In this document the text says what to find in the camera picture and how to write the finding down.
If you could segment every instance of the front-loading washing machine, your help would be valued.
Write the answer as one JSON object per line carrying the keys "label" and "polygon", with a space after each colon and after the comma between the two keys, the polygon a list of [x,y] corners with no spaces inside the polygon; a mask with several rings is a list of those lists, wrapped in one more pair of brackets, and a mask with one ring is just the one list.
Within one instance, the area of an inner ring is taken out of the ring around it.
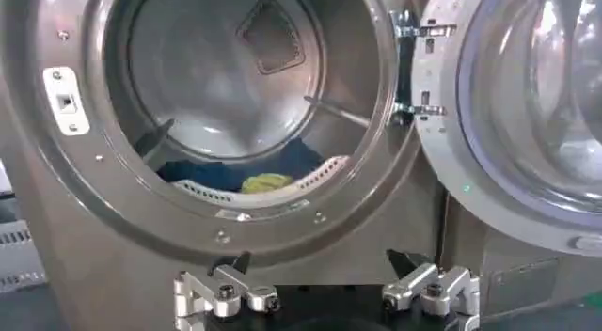
{"label": "front-loading washing machine", "polygon": [[438,181],[602,256],[598,0],[2,2],[0,151],[74,330],[171,329],[174,276],[243,251],[389,282],[436,255]]}

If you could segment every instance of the stainless steel drum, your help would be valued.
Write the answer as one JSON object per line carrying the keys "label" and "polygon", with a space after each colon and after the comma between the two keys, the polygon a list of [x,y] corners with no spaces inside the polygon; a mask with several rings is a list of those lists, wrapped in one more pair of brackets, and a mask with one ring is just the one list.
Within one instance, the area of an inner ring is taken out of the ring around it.
{"label": "stainless steel drum", "polygon": [[256,209],[298,200],[353,168],[364,136],[365,148],[382,132],[374,129],[392,100],[382,91],[395,80],[379,63],[397,62],[364,0],[116,0],[108,19],[108,95],[150,168],[188,160],[244,170],[295,139],[325,160],[257,197],[176,183],[202,201]]}

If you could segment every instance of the bolt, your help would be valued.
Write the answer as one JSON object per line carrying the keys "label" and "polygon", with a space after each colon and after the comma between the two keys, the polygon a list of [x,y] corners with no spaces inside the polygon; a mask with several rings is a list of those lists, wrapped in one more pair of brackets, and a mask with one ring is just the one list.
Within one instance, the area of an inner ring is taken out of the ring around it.
{"label": "bolt", "polygon": [[227,300],[234,295],[234,287],[230,284],[224,284],[219,287],[219,297]]}
{"label": "bolt", "polygon": [[63,41],[67,41],[69,40],[69,32],[67,31],[58,31],[58,38],[63,40]]}
{"label": "bolt", "polygon": [[387,313],[394,313],[397,311],[397,300],[395,300],[392,296],[387,296],[383,300],[383,309]]}
{"label": "bolt", "polygon": [[429,284],[428,287],[426,287],[426,293],[429,296],[439,297],[443,293],[443,287],[439,284]]}
{"label": "bolt", "polygon": [[268,312],[276,312],[280,309],[280,300],[277,297],[268,297],[265,301],[265,306]]}

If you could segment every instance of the screw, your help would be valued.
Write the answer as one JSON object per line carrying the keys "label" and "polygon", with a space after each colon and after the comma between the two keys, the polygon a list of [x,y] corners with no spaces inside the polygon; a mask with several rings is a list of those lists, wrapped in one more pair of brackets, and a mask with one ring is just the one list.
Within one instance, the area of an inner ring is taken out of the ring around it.
{"label": "screw", "polygon": [[322,215],[322,213],[316,213],[316,218],[313,220],[314,224],[320,224],[326,221],[326,216]]}
{"label": "screw", "polygon": [[426,293],[429,296],[439,297],[443,293],[443,287],[439,284],[429,284],[428,287],[426,287]]}
{"label": "screw", "polygon": [[385,297],[385,300],[383,300],[383,309],[387,313],[396,312],[397,311],[397,300],[395,300],[391,296]]}
{"label": "screw", "polygon": [[280,300],[277,297],[268,297],[265,301],[268,312],[276,312],[280,309]]}
{"label": "screw", "polygon": [[229,299],[234,295],[234,287],[230,284],[225,284],[219,287],[219,297]]}
{"label": "screw", "polygon": [[67,41],[69,40],[69,32],[67,31],[58,31],[58,38],[63,40],[63,41]]}
{"label": "screw", "polygon": [[226,231],[221,229],[217,232],[217,235],[215,235],[215,240],[221,244],[228,244],[231,240],[231,237],[226,233]]}

